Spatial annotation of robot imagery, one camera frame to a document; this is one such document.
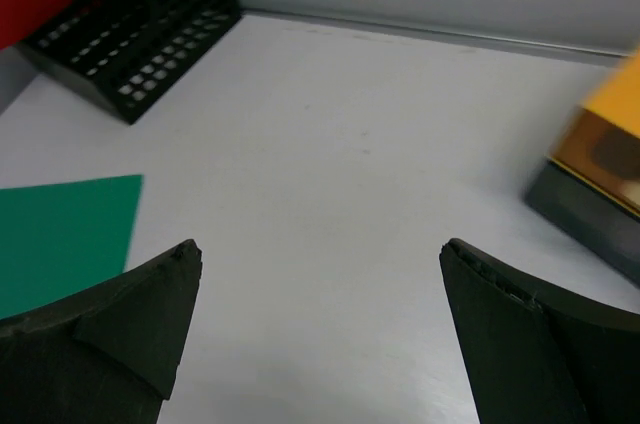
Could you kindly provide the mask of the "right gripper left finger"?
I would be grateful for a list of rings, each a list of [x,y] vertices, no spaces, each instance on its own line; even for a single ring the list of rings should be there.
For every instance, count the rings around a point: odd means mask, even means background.
[[[1,321],[4,423],[155,423],[202,275],[186,240],[117,277]]]

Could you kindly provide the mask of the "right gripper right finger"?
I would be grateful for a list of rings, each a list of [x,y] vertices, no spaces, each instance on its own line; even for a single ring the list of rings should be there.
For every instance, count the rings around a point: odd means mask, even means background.
[[[638,422],[638,315],[460,239],[439,261],[480,422]]]

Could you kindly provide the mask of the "green folder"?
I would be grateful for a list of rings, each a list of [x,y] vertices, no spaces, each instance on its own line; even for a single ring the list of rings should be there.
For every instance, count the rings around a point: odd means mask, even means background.
[[[1,316],[50,304],[123,272],[144,177],[1,191]]]

